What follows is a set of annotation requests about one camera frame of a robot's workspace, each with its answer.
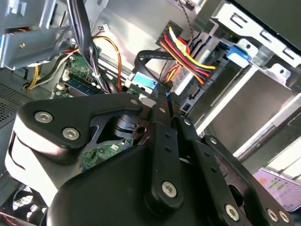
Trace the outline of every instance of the cable connector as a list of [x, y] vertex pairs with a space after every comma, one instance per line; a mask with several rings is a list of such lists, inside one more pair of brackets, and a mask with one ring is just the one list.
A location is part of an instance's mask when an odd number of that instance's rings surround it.
[[103, 31], [104, 32], [109, 32], [110, 31], [109, 26], [107, 24], [103, 24]]

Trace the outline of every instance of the wire bundle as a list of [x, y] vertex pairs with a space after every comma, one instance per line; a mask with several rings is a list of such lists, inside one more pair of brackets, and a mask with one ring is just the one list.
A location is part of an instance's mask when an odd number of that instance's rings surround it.
[[[169, 33], [164, 35], [164, 41], [161, 41], [160, 44], [181, 67], [192, 73], [202, 85], [205, 84], [210, 73], [215, 69], [214, 66], [204, 65], [193, 59], [190, 56], [189, 46], [181, 38], [176, 38], [171, 27], [169, 27]], [[179, 68], [176, 65], [173, 66], [166, 76], [166, 81], [169, 81]]]
[[91, 36], [89, 19], [83, 1], [67, 0], [67, 9], [70, 27], [78, 50], [81, 52], [90, 70], [93, 71], [93, 75], [101, 90], [107, 94], [119, 92], [121, 90], [121, 80], [118, 81], [116, 87], [107, 77], [106, 73], [98, 66], [99, 53]]

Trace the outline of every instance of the black plastic arm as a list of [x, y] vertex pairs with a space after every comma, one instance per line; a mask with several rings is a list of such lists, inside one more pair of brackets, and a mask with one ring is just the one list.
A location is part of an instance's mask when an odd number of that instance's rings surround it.
[[[72, 163], [77, 160], [81, 150], [89, 142], [96, 146], [96, 134], [100, 134], [109, 119], [119, 115], [139, 115], [143, 104], [129, 93], [96, 95], [78, 98], [61, 98], [27, 103], [20, 107], [17, 116], [29, 131], [18, 131], [18, 138], [34, 150], [59, 163]], [[53, 120], [42, 123], [35, 119], [38, 112], [51, 114]], [[97, 126], [97, 132], [91, 134], [90, 127]], [[65, 128], [75, 128], [79, 138], [70, 140], [63, 136]], [[24, 134], [31, 133], [25, 140]], [[45, 151], [52, 144], [53, 150]]]

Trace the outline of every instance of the orange wire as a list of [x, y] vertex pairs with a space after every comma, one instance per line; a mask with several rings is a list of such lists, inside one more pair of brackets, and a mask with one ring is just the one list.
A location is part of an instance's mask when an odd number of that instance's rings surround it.
[[199, 81], [199, 83], [201, 83], [202, 85], [205, 84], [204, 81], [203, 81], [197, 74], [195, 74], [190, 68], [188, 68], [185, 64], [182, 63], [182, 61], [178, 58], [178, 56], [176, 56], [175, 54], [173, 54], [173, 53], [171, 52], [171, 50], [167, 47], [167, 45], [164, 44], [164, 42], [161, 41], [160, 44], [163, 46], [164, 49], [166, 49], [166, 51], [167, 51], [168, 53], [170, 53], [170, 55], [173, 56], [173, 58], [174, 58], [178, 63], [180, 63], [180, 64], [182, 65], [182, 67], [184, 67], [187, 71], [189, 71], [190, 73], [192, 73], [192, 74], [194, 75], [194, 77], [197, 78], [197, 80]]
[[118, 56], [118, 75], [117, 75], [117, 87], [122, 90], [122, 86], [121, 86], [121, 70], [122, 70], [122, 63], [121, 63], [121, 55], [120, 52], [118, 50], [118, 47], [116, 46], [116, 44], [109, 39], [108, 37], [105, 36], [96, 36], [93, 39], [104, 39], [106, 41], [108, 41], [115, 49], [117, 56]]

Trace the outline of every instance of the black plastic bracket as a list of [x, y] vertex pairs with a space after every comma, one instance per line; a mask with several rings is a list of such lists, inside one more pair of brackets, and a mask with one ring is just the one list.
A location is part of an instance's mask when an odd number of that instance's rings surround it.
[[[252, 225], [288, 226], [294, 225], [290, 214], [269, 194], [269, 192], [250, 174], [249, 171], [227, 150], [215, 137], [204, 136], [202, 140], [214, 151], [215, 157], [226, 167], [228, 174], [225, 181], [233, 185], [243, 198], [243, 210]], [[277, 222], [268, 215], [272, 210]], [[286, 214], [289, 223], [285, 222], [279, 211]]]
[[[129, 93], [120, 93], [29, 102], [19, 108], [17, 116], [28, 130], [38, 135], [37, 137], [33, 135], [30, 140], [22, 142], [32, 146], [30, 142], [43, 138], [57, 148], [44, 153], [45, 147], [41, 145], [35, 150], [56, 162], [67, 164], [76, 161], [80, 151], [89, 142], [90, 145], [87, 147], [97, 146], [97, 135], [101, 134], [109, 119], [123, 114], [137, 116], [142, 110], [143, 104], [137, 97]], [[41, 123], [35, 120], [37, 112], [48, 112], [53, 120], [50, 123]], [[97, 127], [95, 134], [91, 134], [92, 126]], [[75, 128], [80, 134], [79, 138], [66, 139], [62, 133], [65, 128]], [[17, 136], [19, 132], [26, 133], [26, 131], [15, 132]]]

